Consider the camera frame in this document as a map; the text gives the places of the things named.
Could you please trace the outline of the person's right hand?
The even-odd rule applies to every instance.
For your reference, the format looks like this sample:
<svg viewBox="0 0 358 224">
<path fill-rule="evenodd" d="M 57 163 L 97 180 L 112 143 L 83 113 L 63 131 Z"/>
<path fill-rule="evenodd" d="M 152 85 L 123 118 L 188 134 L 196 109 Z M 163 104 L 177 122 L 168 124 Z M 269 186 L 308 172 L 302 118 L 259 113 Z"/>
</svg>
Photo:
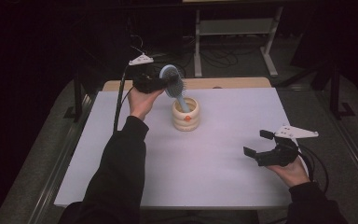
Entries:
<svg viewBox="0 0 358 224">
<path fill-rule="evenodd" d="M 300 158 L 296 158 L 284 167 L 271 165 L 268 166 L 268 169 L 274 172 L 289 188 L 310 182 Z"/>
</svg>

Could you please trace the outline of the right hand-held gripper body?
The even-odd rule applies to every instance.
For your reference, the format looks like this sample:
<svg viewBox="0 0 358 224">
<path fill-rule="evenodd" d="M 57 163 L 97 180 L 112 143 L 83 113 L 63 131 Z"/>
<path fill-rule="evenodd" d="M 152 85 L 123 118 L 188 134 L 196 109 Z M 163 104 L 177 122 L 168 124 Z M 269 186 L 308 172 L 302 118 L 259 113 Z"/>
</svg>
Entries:
<svg viewBox="0 0 358 224">
<path fill-rule="evenodd" d="M 284 167 L 293 162 L 299 154 L 295 139 L 319 136 L 316 131 L 308 131 L 290 125 L 283 125 L 274 134 L 272 140 L 275 141 L 275 148 L 271 151 L 259 152 L 255 156 L 259 166 L 280 165 Z"/>
</svg>

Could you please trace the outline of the person's left hand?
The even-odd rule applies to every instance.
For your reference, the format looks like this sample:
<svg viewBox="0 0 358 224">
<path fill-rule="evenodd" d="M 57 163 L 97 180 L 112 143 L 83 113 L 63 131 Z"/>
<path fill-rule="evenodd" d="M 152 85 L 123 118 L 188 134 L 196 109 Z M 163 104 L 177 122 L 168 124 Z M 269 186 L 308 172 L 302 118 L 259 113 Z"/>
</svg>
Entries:
<svg viewBox="0 0 358 224">
<path fill-rule="evenodd" d="M 144 120 L 151 111 L 155 100 L 163 93 L 163 90 L 143 93 L 137 89 L 132 89 L 129 93 L 130 115 L 140 120 Z"/>
</svg>

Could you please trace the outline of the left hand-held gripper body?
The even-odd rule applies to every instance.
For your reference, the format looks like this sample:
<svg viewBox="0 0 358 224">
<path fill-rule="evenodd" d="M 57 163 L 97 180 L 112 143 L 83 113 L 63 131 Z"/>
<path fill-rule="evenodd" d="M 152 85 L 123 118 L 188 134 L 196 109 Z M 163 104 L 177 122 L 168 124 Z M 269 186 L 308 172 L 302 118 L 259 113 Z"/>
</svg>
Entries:
<svg viewBox="0 0 358 224">
<path fill-rule="evenodd" d="M 144 65 L 153 61 L 153 58 L 142 53 L 137 58 L 130 60 L 129 66 Z M 166 89 L 168 87 L 168 80 L 166 78 L 151 76 L 144 72 L 138 72 L 132 76 L 132 86 L 142 93 L 151 93 Z"/>
</svg>

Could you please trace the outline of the light blue hairbrush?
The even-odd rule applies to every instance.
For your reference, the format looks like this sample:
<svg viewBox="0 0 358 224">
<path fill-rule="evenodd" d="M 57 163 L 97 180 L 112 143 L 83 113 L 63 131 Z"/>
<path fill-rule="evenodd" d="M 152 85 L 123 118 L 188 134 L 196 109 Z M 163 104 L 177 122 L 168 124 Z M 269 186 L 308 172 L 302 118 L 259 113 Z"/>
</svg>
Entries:
<svg viewBox="0 0 358 224">
<path fill-rule="evenodd" d="M 189 113 L 190 109 L 184 99 L 185 84 L 181 78 L 181 75 L 180 75 L 178 69 L 174 65 L 171 65 L 171 64 L 165 65 L 160 70 L 159 77 L 164 80 L 164 78 L 167 75 L 179 75 L 180 76 L 180 79 L 176 84 L 174 84 L 174 85 L 167 84 L 167 88 L 165 91 L 169 97 L 175 98 L 177 100 L 177 102 L 181 106 L 182 111 L 184 113 Z"/>
</svg>

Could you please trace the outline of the grey metal desk frame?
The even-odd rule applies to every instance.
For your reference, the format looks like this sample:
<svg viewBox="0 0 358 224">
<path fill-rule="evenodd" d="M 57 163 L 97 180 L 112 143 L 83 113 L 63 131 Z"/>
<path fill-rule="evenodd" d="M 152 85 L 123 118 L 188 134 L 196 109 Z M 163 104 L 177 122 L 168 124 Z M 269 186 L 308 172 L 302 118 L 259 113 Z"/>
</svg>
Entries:
<svg viewBox="0 0 358 224">
<path fill-rule="evenodd" d="M 278 7 L 273 18 L 262 19 L 233 19 L 233 20 L 202 20 L 200 12 L 196 13 L 195 24 L 195 77 L 202 77 L 200 58 L 200 38 L 206 35 L 267 35 L 264 46 L 259 48 L 265 65 L 271 77 L 276 77 L 278 71 L 269 52 L 276 35 L 283 7 Z"/>
</svg>

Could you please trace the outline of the cream ringed brush holder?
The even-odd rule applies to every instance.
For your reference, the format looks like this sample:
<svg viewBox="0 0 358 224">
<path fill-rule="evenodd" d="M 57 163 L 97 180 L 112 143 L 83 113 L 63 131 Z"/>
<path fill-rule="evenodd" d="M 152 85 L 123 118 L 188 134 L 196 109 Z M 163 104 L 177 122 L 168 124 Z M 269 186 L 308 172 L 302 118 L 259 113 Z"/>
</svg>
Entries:
<svg viewBox="0 0 358 224">
<path fill-rule="evenodd" d="M 172 104 L 172 124 L 181 132 L 191 132 L 200 125 L 200 106 L 193 98 L 185 98 L 185 102 L 190 109 L 189 113 L 182 111 L 180 104 L 174 101 Z"/>
</svg>

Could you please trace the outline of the dark metal stand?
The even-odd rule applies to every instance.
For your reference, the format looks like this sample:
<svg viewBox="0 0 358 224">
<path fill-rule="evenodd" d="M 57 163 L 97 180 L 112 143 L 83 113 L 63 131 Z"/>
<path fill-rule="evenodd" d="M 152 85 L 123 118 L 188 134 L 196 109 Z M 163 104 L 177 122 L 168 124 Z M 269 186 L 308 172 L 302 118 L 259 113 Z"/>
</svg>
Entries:
<svg viewBox="0 0 358 224">
<path fill-rule="evenodd" d="M 82 111 L 83 111 L 83 107 L 82 107 L 82 98 L 83 98 L 82 85 L 81 85 L 78 73 L 75 73 L 73 81 L 74 81 L 74 100 L 75 100 L 75 105 L 70 106 L 70 107 L 68 107 L 66 109 L 65 114 L 64 114 L 64 118 L 65 119 L 73 119 L 74 122 L 78 122 L 80 117 L 81 117 L 81 115 L 82 115 Z"/>
<path fill-rule="evenodd" d="M 330 103 L 329 108 L 333 116 L 337 120 L 341 120 L 343 117 L 352 117 L 355 115 L 354 111 L 348 103 L 341 103 L 339 101 L 339 89 L 340 89 L 340 74 L 337 70 L 337 66 L 333 63 L 331 65 L 331 81 L 330 81 Z"/>
</svg>

